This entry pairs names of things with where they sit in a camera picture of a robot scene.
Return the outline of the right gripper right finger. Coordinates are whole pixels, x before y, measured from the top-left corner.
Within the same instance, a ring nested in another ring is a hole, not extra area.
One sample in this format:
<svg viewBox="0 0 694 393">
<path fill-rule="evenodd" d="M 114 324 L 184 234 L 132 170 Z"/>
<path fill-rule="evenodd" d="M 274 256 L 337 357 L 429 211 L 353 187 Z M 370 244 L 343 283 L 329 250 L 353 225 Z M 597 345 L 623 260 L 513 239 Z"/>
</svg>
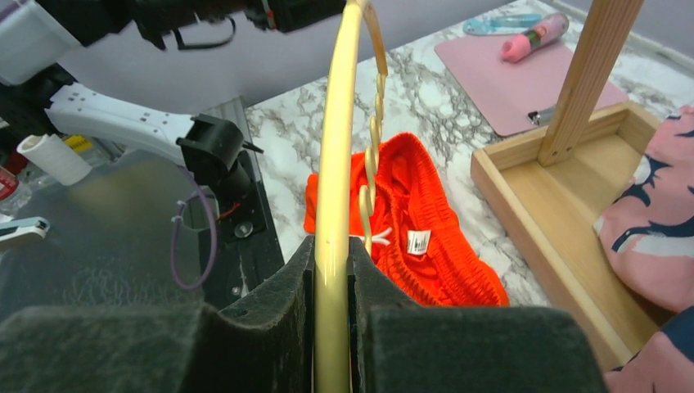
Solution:
<svg viewBox="0 0 694 393">
<path fill-rule="evenodd" d="M 356 392 L 603 392 L 587 337 L 565 311 L 422 306 L 349 241 Z"/>
</svg>

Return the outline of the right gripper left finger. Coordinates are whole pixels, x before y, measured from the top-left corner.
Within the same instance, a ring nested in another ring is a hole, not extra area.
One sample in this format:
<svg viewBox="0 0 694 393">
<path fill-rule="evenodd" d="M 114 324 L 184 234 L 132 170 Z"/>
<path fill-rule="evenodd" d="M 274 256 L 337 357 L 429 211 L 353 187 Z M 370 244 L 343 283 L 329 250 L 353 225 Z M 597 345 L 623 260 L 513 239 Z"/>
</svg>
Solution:
<svg viewBox="0 0 694 393">
<path fill-rule="evenodd" d="M 33 306 L 1 326 L 4 392 L 308 392 L 313 237 L 247 296 L 204 303 Z"/>
</svg>

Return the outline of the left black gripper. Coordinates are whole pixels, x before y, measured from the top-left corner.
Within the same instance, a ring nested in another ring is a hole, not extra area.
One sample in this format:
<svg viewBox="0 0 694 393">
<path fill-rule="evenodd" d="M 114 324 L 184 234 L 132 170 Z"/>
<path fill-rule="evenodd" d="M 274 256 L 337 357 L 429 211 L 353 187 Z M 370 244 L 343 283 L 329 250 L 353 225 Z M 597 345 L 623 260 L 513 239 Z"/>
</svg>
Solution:
<svg viewBox="0 0 694 393">
<path fill-rule="evenodd" d="M 340 14 L 345 1 L 226 1 L 226 0 L 144 0 L 144 1 L 39 1 L 63 28 L 83 47 L 110 34 L 120 33 L 133 23 L 141 37 L 164 51 L 164 37 L 172 34 L 178 49 L 206 50 L 233 40 L 186 44 L 180 29 L 189 25 L 211 24 L 231 18 L 236 12 L 246 16 L 255 28 L 283 34 L 306 28 Z"/>
</svg>

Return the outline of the yellow hanger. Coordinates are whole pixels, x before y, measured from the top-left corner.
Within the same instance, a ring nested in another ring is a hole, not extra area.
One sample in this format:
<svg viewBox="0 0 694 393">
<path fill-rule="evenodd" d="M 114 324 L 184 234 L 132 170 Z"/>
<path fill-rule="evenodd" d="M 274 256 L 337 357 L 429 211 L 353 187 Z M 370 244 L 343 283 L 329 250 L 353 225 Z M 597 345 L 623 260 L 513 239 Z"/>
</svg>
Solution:
<svg viewBox="0 0 694 393">
<path fill-rule="evenodd" d="M 359 191 L 366 250 L 372 249 L 370 218 L 376 202 L 375 177 L 388 76 L 385 45 L 369 1 L 348 1 L 343 11 L 327 80 L 320 151 L 314 273 L 313 389 L 351 390 L 349 352 L 349 208 L 354 90 L 361 27 L 367 26 L 376 57 L 375 112 L 366 147 L 367 185 Z"/>
</svg>

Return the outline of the orange shorts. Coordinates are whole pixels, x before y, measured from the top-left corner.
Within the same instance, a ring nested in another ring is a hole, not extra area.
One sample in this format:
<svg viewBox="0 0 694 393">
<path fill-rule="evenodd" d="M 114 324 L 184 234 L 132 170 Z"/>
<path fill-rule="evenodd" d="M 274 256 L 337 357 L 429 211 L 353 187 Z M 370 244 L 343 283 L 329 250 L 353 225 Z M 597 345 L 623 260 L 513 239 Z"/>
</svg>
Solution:
<svg viewBox="0 0 694 393">
<path fill-rule="evenodd" d="M 508 306 L 497 273 L 463 235 L 420 139 L 399 133 L 379 146 L 370 218 L 374 265 L 425 306 Z"/>
</svg>

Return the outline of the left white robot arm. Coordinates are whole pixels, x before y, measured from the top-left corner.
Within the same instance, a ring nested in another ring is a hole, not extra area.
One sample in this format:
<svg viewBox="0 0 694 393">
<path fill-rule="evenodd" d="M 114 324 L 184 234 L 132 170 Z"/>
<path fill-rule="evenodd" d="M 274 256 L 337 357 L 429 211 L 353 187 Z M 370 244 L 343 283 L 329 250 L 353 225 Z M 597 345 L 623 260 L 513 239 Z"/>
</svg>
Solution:
<svg viewBox="0 0 694 393">
<path fill-rule="evenodd" d="M 239 190 L 246 175 L 237 163 L 241 133 L 232 123 L 96 93 L 62 68 L 60 59 L 131 24 L 160 50 L 173 35 L 179 51 L 203 51 L 231 39 L 186 43 L 182 28 L 228 22 L 240 11 L 258 29 L 287 34 L 344 7 L 342 1 L 13 1 L 1 11 L 1 118 L 16 136 L 102 138 L 183 165 L 206 186 Z"/>
</svg>

